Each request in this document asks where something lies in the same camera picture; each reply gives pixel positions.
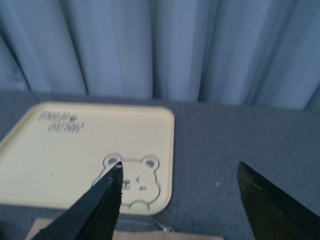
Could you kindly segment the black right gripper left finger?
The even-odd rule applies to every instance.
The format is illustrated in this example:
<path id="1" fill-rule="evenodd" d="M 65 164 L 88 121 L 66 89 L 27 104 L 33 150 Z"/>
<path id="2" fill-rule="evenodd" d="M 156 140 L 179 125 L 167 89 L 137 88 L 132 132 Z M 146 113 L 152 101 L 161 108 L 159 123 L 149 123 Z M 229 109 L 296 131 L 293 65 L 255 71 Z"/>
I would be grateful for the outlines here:
<path id="1" fill-rule="evenodd" d="M 117 162 L 36 240 L 111 240 L 122 203 L 123 165 Z"/>

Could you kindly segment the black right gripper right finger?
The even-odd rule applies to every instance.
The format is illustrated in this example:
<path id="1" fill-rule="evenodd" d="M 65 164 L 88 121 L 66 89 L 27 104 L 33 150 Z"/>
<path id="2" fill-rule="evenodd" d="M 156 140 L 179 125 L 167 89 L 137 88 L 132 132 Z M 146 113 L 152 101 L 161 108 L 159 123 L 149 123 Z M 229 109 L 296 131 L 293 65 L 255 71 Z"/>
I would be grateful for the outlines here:
<path id="1" fill-rule="evenodd" d="M 318 240 L 320 217 L 246 163 L 237 168 L 242 205 L 257 240 Z"/>

